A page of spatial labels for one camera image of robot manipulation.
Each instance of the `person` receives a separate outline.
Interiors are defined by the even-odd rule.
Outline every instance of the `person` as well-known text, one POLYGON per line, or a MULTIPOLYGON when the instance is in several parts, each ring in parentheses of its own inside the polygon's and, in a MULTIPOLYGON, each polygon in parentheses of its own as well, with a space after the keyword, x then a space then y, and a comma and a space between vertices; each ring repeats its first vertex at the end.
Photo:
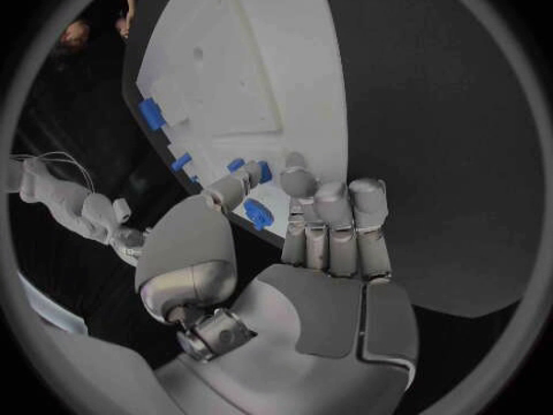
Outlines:
POLYGON ((135 19, 136 0, 94 0, 60 35, 54 55, 78 53, 106 30, 126 40, 135 19))

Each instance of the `dark background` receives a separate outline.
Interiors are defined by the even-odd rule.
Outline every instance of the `dark background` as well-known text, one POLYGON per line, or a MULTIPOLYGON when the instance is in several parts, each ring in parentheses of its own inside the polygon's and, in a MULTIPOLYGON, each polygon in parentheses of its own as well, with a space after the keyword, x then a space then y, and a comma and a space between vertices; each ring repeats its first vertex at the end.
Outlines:
MULTIPOLYGON (((36 15, 37 8, 47 0, 2 0, 1 8, 3 14, 3 65, 2 71, 9 72, 10 66, 15 62, 10 58, 8 52, 16 52, 20 50, 17 38, 21 35, 29 35, 37 26, 39 21, 32 21, 31 15, 36 15)), ((507 7, 510 15, 519 20, 521 29, 526 30, 526 37, 534 46, 537 52, 541 52, 540 67, 546 71, 552 69, 551 57, 551 40, 549 36, 550 31, 550 0, 495 0, 500 3, 500 7, 507 7)), ((148 164, 156 165, 155 157, 151 157, 153 163, 148 164)), ((170 183, 167 180, 162 180, 161 183, 170 183)), ((440 324, 441 329, 447 329, 448 322, 438 319, 436 315, 431 313, 424 313, 424 311, 418 311, 418 315, 425 314, 424 321, 432 325, 434 323, 440 324)), ((480 320, 478 324, 485 326, 489 324, 499 325, 500 330, 506 320, 506 317, 502 319, 480 320)), ((21 355, 17 344, 11 338, 9 331, 5 325, 2 325, 2 332, 0 334, 3 340, 3 365, 4 365, 4 403, 10 406, 9 403, 13 402, 17 405, 18 410, 26 413, 32 409, 36 409, 37 406, 42 411, 47 413, 64 413, 62 404, 53 397, 53 394, 49 389, 42 385, 41 380, 32 371, 31 366, 27 364, 25 358, 21 355)), ((547 386, 547 373, 549 369, 549 355, 548 347, 550 341, 553 340, 553 328, 548 326, 544 333, 541 342, 536 347, 534 353, 529 358, 528 362, 524 365, 523 369, 515 376, 511 385, 501 394, 501 396, 488 408, 485 412, 487 414, 499 414, 510 413, 516 406, 517 402, 521 401, 533 401, 535 408, 539 410, 547 411, 547 408, 551 406, 548 396, 547 386)), ((436 334, 436 338, 430 339, 429 343, 436 348, 440 348, 440 337, 436 334)), ((466 350, 460 349, 456 352, 457 362, 464 363, 464 357, 470 357, 470 354, 481 348, 482 345, 475 347, 471 344, 471 340, 466 341, 466 350)), ((436 383, 436 386, 447 386, 452 383, 448 383, 447 371, 444 371, 443 382, 436 383)))

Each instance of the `blue knob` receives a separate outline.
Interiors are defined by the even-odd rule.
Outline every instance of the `blue knob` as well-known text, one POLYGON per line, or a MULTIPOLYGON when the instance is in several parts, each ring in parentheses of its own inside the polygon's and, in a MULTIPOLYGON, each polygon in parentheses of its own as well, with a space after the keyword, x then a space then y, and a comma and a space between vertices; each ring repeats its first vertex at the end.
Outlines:
POLYGON ((154 102, 154 99, 149 98, 141 101, 140 104, 138 104, 138 109, 140 109, 140 112, 144 115, 147 125, 152 131, 157 131, 166 124, 161 114, 161 109, 154 102))
POLYGON ((190 156, 190 154, 188 152, 186 152, 182 157, 180 157, 178 160, 175 160, 172 164, 171 164, 171 168, 174 170, 174 171, 179 171, 180 169, 182 169, 182 167, 188 162, 188 161, 192 161, 192 157, 190 156))
POLYGON ((257 231, 262 231, 263 228, 270 226, 275 221, 271 211, 257 200, 248 198, 244 201, 244 208, 246 216, 252 221, 257 231))
POLYGON ((261 166, 261 180, 259 181, 259 183, 263 184, 273 180, 273 174, 269 169, 269 163, 267 163, 266 161, 258 161, 258 164, 261 166))
POLYGON ((227 165, 227 169, 229 170, 229 172, 236 172, 244 164, 246 164, 244 159, 234 159, 227 165))

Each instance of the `blue plastic piece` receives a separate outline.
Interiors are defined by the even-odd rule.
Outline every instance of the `blue plastic piece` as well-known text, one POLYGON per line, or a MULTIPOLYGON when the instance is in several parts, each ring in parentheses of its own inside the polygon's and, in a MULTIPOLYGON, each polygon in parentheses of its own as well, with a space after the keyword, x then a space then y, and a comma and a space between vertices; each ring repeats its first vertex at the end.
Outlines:
POLYGON ((261 166, 261 180, 259 183, 263 184, 273 180, 273 174, 269 169, 269 164, 266 161, 258 161, 258 163, 261 166))
POLYGON ((186 152, 182 157, 180 157, 178 160, 175 160, 171 164, 171 168, 174 171, 179 171, 188 161, 192 161, 192 157, 188 152, 186 152))
POLYGON ((157 131, 164 124, 166 124, 163 115, 161 114, 161 109, 154 102, 154 99, 145 99, 138 104, 138 108, 144 118, 146 119, 147 125, 152 131, 157 131))
POLYGON ((257 231, 262 231, 263 228, 270 226, 275 221, 271 211, 257 200, 248 198, 244 201, 244 209, 246 209, 246 216, 252 221, 257 231))
POLYGON ((234 159, 227 165, 227 169, 229 170, 229 172, 236 172, 244 164, 246 164, 244 159, 234 159))

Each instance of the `hole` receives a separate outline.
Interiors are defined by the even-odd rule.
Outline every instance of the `hole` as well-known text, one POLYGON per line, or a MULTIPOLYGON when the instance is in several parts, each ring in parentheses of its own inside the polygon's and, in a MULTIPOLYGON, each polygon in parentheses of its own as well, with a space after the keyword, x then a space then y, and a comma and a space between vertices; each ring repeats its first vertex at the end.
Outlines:
POLYGON ((204 62, 204 50, 202 48, 196 46, 192 54, 197 65, 201 65, 204 62))

